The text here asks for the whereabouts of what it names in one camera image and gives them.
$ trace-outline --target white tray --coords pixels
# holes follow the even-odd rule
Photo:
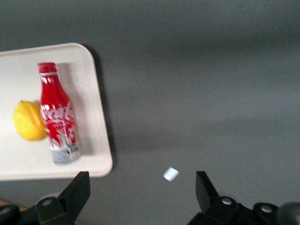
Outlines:
[[[20,100],[41,96],[37,63],[57,64],[61,85],[75,113],[82,156],[68,165],[55,165],[48,139],[22,139],[12,123]],[[91,53],[76,43],[0,52],[0,180],[73,178],[80,171],[91,177],[107,175],[113,165],[97,74]]]

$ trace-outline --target lemon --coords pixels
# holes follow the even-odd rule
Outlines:
[[[39,104],[21,101],[13,113],[13,124],[18,134],[25,140],[38,141],[47,136],[40,114]]]

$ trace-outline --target red bottle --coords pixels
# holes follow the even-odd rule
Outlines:
[[[38,70],[42,82],[41,115],[52,158],[55,164],[67,164],[80,157],[72,105],[60,84],[55,63],[38,63]]]

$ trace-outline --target gray surface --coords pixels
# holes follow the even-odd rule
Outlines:
[[[0,51],[78,42],[101,58],[113,171],[81,224],[186,224],[195,172],[247,207],[300,201],[300,1],[2,1]],[[168,182],[165,170],[180,173]],[[70,180],[0,182],[31,206]]]

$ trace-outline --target metal bolt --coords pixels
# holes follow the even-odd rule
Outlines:
[[[271,207],[268,206],[268,205],[262,205],[261,206],[261,210],[264,211],[264,212],[266,212],[266,213],[271,213],[272,212]]]
[[[223,199],[222,199],[222,202],[223,202],[223,204],[225,204],[225,205],[231,205],[231,204],[232,204],[232,201],[231,201],[229,198],[223,198]]]
[[[50,205],[51,202],[52,202],[52,199],[47,199],[47,200],[45,200],[45,201],[42,202],[42,205],[43,206],[47,206],[47,205]]]
[[[0,215],[6,214],[10,211],[10,208],[4,208],[0,211]]]

